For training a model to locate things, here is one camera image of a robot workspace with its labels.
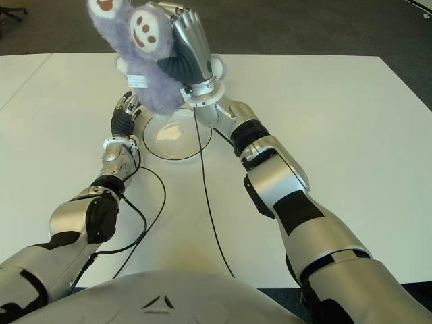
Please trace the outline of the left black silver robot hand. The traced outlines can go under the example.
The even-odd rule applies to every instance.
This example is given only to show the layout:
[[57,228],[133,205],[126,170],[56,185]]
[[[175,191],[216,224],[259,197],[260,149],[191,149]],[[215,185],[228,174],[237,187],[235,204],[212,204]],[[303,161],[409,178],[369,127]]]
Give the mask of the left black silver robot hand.
[[111,117],[113,137],[129,138],[134,131],[136,118],[142,113],[138,96],[128,91],[119,98]]

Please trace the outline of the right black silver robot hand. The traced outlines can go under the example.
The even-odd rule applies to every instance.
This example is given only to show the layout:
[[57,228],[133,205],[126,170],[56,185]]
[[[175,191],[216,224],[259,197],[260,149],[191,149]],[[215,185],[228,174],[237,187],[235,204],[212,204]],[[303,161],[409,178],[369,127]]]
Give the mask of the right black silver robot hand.
[[212,82],[211,51],[199,14],[177,3],[150,1],[148,5],[168,19],[174,39],[175,55],[158,59],[157,66],[181,82],[187,94]]

